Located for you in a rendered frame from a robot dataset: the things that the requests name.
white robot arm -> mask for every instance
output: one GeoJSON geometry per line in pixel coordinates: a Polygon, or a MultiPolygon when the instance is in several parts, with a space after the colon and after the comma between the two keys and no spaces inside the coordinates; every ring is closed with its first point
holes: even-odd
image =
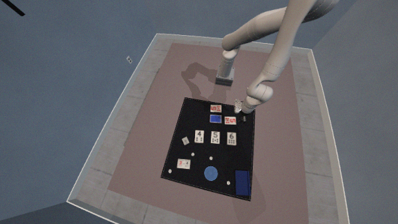
{"type": "Polygon", "coordinates": [[[247,97],[241,105],[242,112],[251,113],[272,97],[272,88],[261,82],[273,82],[280,76],[289,61],[300,24],[325,15],[337,2],[338,0],[290,0],[287,7],[261,13],[223,38],[222,47],[225,51],[218,78],[228,78],[240,45],[279,31],[263,70],[247,89],[247,97]]]}

pink floor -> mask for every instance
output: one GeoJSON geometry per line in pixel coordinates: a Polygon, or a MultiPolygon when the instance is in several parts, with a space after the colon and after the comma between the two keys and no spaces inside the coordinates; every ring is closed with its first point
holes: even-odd
{"type": "Polygon", "coordinates": [[[289,62],[256,109],[251,201],[162,179],[184,97],[243,100],[267,54],[240,50],[231,87],[215,85],[221,48],[172,44],[135,120],[109,190],[209,223],[308,223],[299,111],[289,62]]]}

white playing card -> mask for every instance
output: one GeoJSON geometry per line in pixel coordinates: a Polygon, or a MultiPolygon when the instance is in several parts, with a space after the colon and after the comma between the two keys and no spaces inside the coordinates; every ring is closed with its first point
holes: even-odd
{"type": "Polygon", "coordinates": [[[182,142],[184,143],[184,145],[189,144],[188,137],[183,138],[183,139],[182,139],[182,142]]]}
{"type": "Polygon", "coordinates": [[[195,143],[203,143],[204,131],[195,130],[195,143]]]}
{"type": "Polygon", "coordinates": [[[177,168],[178,169],[187,169],[187,170],[189,170],[189,168],[190,168],[190,160],[185,160],[185,159],[179,158],[178,162],[177,162],[177,168]]]}
{"type": "Polygon", "coordinates": [[[220,143],[220,132],[219,131],[212,131],[212,140],[210,142],[213,144],[220,143]]]}
{"type": "Polygon", "coordinates": [[[221,105],[211,105],[210,112],[221,113],[221,105]]]}
{"type": "Polygon", "coordinates": [[[236,133],[227,133],[227,145],[236,145],[236,133]]]}
{"type": "Polygon", "coordinates": [[[236,117],[225,117],[226,125],[236,125],[236,117]]]}

black mat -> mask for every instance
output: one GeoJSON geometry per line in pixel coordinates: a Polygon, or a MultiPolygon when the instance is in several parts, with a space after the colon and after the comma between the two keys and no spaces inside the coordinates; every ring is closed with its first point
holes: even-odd
{"type": "Polygon", "coordinates": [[[185,98],[161,177],[250,201],[254,124],[255,111],[236,114],[232,105],[185,98]],[[212,105],[221,112],[212,112],[212,105]],[[218,115],[213,122],[221,116],[221,123],[211,123],[211,115],[218,115]],[[226,124],[226,117],[232,123],[235,117],[235,125],[226,124]]]}

blue circle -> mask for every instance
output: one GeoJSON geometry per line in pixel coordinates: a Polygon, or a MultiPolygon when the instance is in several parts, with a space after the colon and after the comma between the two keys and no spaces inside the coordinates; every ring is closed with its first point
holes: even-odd
{"type": "Polygon", "coordinates": [[[215,180],[217,178],[217,176],[218,176],[218,172],[214,166],[208,166],[204,170],[204,177],[209,181],[215,180]]]}

